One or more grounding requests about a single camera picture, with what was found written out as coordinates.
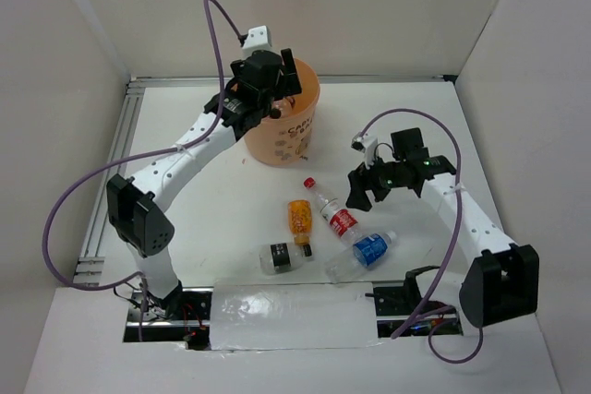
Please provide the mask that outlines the clear bottle red label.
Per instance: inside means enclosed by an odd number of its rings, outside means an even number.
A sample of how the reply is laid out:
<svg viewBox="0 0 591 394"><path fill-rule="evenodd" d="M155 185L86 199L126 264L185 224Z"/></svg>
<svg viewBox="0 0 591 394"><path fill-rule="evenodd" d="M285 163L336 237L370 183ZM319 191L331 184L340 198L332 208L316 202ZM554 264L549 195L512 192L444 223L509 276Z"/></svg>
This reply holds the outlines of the clear bottle red label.
<svg viewBox="0 0 591 394"><path fill-rule="evenodd" d="M341 242L350 246L363 237L357 219L329 188L320 185L312 177L307 178L303 185L313 197L320 216Z"/></svg>

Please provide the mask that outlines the orange juice bottle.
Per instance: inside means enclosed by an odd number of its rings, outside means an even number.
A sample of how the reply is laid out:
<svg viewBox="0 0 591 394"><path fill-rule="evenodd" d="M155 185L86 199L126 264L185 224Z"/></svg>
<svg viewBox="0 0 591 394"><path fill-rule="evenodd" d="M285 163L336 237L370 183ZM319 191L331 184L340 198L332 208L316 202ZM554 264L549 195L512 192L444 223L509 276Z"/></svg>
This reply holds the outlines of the orange juice bottle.
<svg viewBox="0 0 591 394"><path fill-rule="evenodd" d="M288 225L297 245L308 245L312 231L312 211L307 200L288 203Z"/></svg>

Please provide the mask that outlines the clear bottle black label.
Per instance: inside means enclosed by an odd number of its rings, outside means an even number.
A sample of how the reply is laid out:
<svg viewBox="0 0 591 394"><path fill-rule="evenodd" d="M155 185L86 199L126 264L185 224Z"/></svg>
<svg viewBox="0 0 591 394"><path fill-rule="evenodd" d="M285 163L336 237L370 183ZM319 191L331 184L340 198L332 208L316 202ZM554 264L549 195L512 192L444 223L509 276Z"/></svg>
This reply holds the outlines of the clear bottle black label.
<svg viewBox="0 0 591 394"><path fill-rule="evenodd" d="M264 245L259 251L261 270L266 275L301 268L312 258L310 244L278 243Z"/></svg>

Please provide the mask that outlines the clear bottle dark blue label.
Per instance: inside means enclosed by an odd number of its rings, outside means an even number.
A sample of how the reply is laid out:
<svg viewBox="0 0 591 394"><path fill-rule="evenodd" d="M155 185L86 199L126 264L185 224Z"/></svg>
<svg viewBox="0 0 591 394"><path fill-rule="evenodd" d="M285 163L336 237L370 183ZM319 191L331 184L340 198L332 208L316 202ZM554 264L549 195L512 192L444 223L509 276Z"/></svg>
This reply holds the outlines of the clear bottle dark blue label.
<svg viewBox="0 0 591 394"><path fill-rule="evenodd" d="M271 107L269 117L271 119L282 119L290 116L296 106L294 96L287 96L278 101L274 101Z"/></svg>

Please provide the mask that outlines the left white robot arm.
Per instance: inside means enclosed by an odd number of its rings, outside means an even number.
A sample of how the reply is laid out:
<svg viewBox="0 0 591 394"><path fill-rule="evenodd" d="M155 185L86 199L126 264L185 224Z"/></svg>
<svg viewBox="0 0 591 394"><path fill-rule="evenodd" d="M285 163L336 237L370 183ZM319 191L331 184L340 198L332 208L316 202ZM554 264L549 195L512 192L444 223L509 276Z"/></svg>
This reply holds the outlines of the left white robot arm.
<svg viewBox="0 0 591 394"><path fill-rule="evenodd" d="M149 307L162 319L178 315L183 286L172 266L168 245L175 234L165 212L182 189L215 157L230 149L266 117L273 104L301 93L290 49L257 50L231 64L233 77L205 105L171 152L125 178L106 185L108 219L143 275Z"/></svg>

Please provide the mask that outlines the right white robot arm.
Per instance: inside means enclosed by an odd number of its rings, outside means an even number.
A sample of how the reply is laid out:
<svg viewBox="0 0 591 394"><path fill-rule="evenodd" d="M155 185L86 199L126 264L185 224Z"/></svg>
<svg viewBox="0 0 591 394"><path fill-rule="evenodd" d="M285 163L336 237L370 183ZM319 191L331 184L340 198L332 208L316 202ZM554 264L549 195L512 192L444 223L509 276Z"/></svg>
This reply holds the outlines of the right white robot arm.
<svg viewBox="0 0 591 394"><path fill-rule="evenodd" d="M377 152L374 136L357 135L353 149L364 160L347 175L350 209L369 211L396 188L408 188L428 203L458 242L469 269L452 287L453 305L476 328L537 310L539 256L497 227L458 183L459 172L446 157L432 156L419 128L394 132L392 161Z"/></svg>

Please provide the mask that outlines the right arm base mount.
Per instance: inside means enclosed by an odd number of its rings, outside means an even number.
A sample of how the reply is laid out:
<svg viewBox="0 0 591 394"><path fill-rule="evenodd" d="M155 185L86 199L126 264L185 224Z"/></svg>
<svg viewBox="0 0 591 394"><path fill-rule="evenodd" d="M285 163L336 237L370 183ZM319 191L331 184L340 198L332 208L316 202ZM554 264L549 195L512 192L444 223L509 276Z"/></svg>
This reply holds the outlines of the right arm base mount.
<svg viewBox="0 0 591 394"><path fill-rule="evenodd" d="M412 269L405 273L402 281L387 282L373 286L365 296L374 303L377 317L377 331L380 339L389 338L404 321L412 314L422 299L418 278L427 278L429 271L437 272L439 268L426 266ZM443 314L426 316L410 326L403 337L427 336L434 328L436 335L460 335L461 322L454 310Z"/></svg>

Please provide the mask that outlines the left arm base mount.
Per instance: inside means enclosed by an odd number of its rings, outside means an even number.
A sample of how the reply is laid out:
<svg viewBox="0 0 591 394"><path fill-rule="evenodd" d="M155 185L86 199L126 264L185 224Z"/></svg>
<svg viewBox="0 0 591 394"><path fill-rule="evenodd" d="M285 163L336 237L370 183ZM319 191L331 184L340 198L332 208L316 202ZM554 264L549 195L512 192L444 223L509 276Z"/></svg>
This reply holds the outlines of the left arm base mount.
<svg viewBox="0 0 591 394"><path fill-rule="evenodd" d="M185 288L180 306L171 314L149 302L140 312L142 293L136 289L130 295L119 295L127 302L123 342L178 342L193 351L209 351L212 288Z"/></svg>

